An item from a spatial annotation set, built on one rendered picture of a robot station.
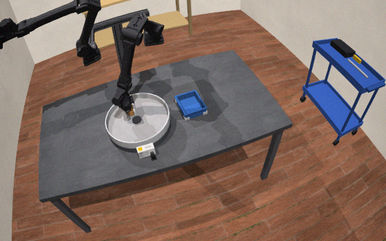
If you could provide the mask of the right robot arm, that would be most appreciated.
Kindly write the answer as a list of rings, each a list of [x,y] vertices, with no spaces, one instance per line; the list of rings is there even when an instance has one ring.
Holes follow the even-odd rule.
[[[0,22],[0,43],[3,41],[13,39],[15,37],[21,38],[29,34],[38,27],[45,25],[51,21],[64,17],[68,14],[88,11],[80,39],[76,42],[77,56],[83,57],[83,63],[87,64],[99,58],[99,49],[93,48],[88,44],[90,34],[97,17],[101,10],[100,0],[74,0],[63,6],[40,14],[37,17],[25,19],[18,24],[14,23],[11,18],[4,19]],[[5,36],[6,33],[6,36]]]

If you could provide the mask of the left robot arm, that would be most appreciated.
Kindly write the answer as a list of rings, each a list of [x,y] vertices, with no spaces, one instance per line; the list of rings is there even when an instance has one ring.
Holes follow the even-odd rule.
[[[112,103],[116,106],[119,106],[121,103],[121,106],[124,108],[124,112],[130,112],[131,110],[130,103],[132,102],[128,91],[132,87],[132,60],[135,46],[139,46],[143,40],[143,29],[148,32],[144,34],[146,44],[163,42],[164,40],[163,35],[161,34],[164,29],[164,25],[149,21],[147,18],[140,17],[136,14],[132,17],[127,27],[122,29],[120,40],[124,43],[123,59],[121,64],[121,73],[117,81],[118,89],[112,99]]]

